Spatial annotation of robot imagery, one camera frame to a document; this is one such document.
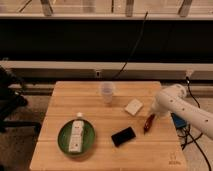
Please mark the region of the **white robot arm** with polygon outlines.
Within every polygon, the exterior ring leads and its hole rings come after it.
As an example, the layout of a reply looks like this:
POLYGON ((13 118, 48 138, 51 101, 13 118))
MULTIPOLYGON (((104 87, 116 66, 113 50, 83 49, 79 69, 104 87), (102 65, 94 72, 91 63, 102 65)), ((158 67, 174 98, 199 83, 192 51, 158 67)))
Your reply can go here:
POLYGON ((186 95, 186 89, 180 84, 161 89, 154 98, 150 113, 158 116, 168 111, 175 113, 213 140, 213 113, 186 102, 186 95))

